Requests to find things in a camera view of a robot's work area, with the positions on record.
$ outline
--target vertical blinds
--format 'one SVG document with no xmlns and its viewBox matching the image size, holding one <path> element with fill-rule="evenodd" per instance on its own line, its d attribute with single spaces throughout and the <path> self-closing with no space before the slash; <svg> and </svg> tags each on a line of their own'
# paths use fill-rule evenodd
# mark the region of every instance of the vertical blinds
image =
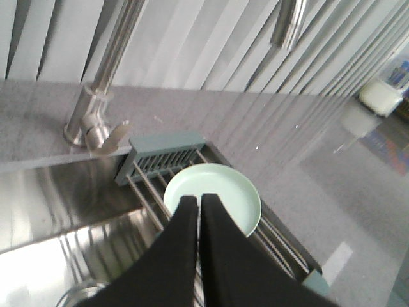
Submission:
<svg viewBox="0 0 409 307">
<path fill-rule="evenodd" d="M 122 0 L 0 1 L 0 77 L 92 81 Z M 350 96 L 409 41 L 408 0 L 309 0 L 271 48 L 278 0 L 147 0 L 116 85 Z"/>
</svg>

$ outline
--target light green plate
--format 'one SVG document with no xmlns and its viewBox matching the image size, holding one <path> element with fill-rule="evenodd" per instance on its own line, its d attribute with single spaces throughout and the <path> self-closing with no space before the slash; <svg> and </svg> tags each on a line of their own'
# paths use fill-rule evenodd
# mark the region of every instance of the light green plate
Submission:
<svg viewBox="0 0 409 307">
<path fill-rule="evenodd" d="M 229 166 L 206 163 L 185 168 L 170 181 L 164 202 L 173 214 L 183 195 L 194 195 L 200 202 L 206 193 L 219 195 L 231 218 L 246 236 L 256 229 L 261 216 L 260 196 L 247 177 Z"/>
</svg>

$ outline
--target metal rod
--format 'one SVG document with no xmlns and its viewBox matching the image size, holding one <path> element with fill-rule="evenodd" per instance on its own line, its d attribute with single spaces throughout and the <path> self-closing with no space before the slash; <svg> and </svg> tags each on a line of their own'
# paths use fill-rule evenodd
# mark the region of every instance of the metal rod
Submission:
<svg viewBox="0 0 409 307">
<path fill-rule="evenodd" d="M 197 155 L 203 161 L 203 163 L 209 163 L 209 161 L 204 157 L 204 155 L 200 152 L 200 150 L 196 150 Z"/>
<path fill-rule="evenodd" d="M 256 236 L 260 235 L 264 241 L 266 242 L 266 244 L 268 246 L 270 246 L 270 249 L 273 250 L 273 252 L 277 255 L 277 257 L 280 258 L 280 261 L 282 262 L 282 264 L 287 268 L 287 270 L 291 273 L 291 275 L 294 277 L 295 279 L 295 273 L 293 271 L 293 269 L 291 268 L 291 265 L 287 262 L 287 260 L 285 259 L 285 257 L 280 253 L 280 251 L 276 248 L 276 246 L 274 245 L 273 242 L 271 242 L 268 237 L 266 236 L 266 234 L 264 233 L 263 230 L 258 229 L 256 232 Z"/>
<path fill-rule="evenodd" d="M 159 179 L 160 183 L 163 184 L 164 187 L 167 187 L 167 182 L 166 182 L 165 178 L 160 173 L 158 173 L 158 179 Z"/>
<path fill-rule="evenodd" d="M 294 260 L 301 266 L 301 268 L 306 272 L 310 273 L 307 262 L 302 258 L 302 256 L 295 250 L 295 248 L 281 236 L 281 234 L 275 229 L 274 225 L 271 225 L 264 216 L 261 216 L 260 221 L 267 227 L 271 234 L 281 243 L 284 248 L 290 253 Z"/>
<path fill-rule="evenodd" d="M 142 192 L 139 190 L 139 188 L 136 186 L 136 184 L 132 181 L 132 178 L 130 178 L 129 175 L 127 175 L 127 179 L 128 179 L 128 183 L 129 183 L 130 187 L 132 188 L 133 192 L 135 192 L 135 194 L 138 196 L 139 200 L 142 203 L 142 206 L 146 209 L 146 212 L 148 213 L 149 217 L 153 221 L 153 224 L 155 224 L 155 226 L 160 231 L 162 231 L 164 229 L 164 225 L 162 225 L 162 223 L 159 221 L 157 215 L 152 210 L 151 206 L 149 206 L 149 203 L 146 200 L 146 198 L 143 196 Z"/>
<path fill-rule="evenodd" d="M 254 233 L 256 234 L 254 237 L 259 241 L 259 243 L 264 247 L 264 249 L 267 251 L 267 253 L 270 255 L 271 258 L 274 259 L 274 261 L 276 262 L 276 264 L 285 272 L 287 273 L 287 275 L 291 278 L 294 278 L 294 275 L 286 268 L 286 266 L 278 259 L 277 255 L 270 249 L 270 247 L 268 246 L 268 244 L 266 244 L 266 242 L 263 240 L 263 238 L 258 235 L 256 232 Z"/>
<path fill-rule="evenodd" d="M 91 85 L 95 93 L 107 94 L 143 4 L 144 0 L 124 0 L 95 80 Z"/>
<path fill-rule="evenodd" d="M 168 208 L 165 206 L 165 203 L 162 199 L 162 197 L 159 195 L 158 191 L 156 188 L 153 186 L 149 178 L 145 175 L 145 173 L 139 168 L 138 164 L 134 161 L 134 168 L 136 169 L 136 172 L 142 177 L 143 182 L 145 183 L 146 187 L 148 188 L 149 192 L 152 194 L 153 198 L 155 201 L 158 203 L 160 209 L 163 211 L 167 219 L 170 219 L 172 214 L 168 210 Z"/>
</svg>

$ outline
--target gray countertop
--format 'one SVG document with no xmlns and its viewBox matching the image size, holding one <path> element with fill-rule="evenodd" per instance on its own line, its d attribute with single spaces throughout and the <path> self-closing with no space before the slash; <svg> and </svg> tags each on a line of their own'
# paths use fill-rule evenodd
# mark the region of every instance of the gray countertop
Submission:
<svg viewBox="0 0 409 307">
<path fill-rule="evenodd" d="M 0 172 L 89 157 L 62 137 L 79 90 L 0 83 Z M 313 257 L 332 268 L 333 300 L 385 306 L 409 244 L 408 176 L 361 141 L 337 151 L 351 139 L 337 119 L 353 98 L 112 90 L 109 118 L 129 119 L 131 134 L 197 130 L 213 142 Z M 125 139 L 119 151 L 128 149 Z M 333 254 L 344 262 L 334 264 Z"/>
</svg>

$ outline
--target kitchen sink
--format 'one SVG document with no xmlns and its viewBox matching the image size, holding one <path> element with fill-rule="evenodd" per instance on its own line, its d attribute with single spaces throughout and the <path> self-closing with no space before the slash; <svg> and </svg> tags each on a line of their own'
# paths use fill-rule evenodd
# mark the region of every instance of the kitchen sink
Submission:
<svg viewBox="0 0 409 307">
<path fill-rule="evenodd" d="M 126 157 L 0 175 L 0 307 L 74 307 L 149 248 L 167 223 L 158 198 L 177 170 L 119 186 Z M 200 162 L 228 164 L 212 144 L 190 161 Z M 249 240 L 299 282 L 321 272 L 264 202 Z M 196 280 L 196 306 L 204 306 L 200 288 Z"/>
<path fill-rule="evenodd" d="M 62 306 L 65 294 L 106 285 L 151 245 L 157 228 L 129 186 L 114 182 L 122 159 L 0 176 L 0 306 Z"/>
</svg>

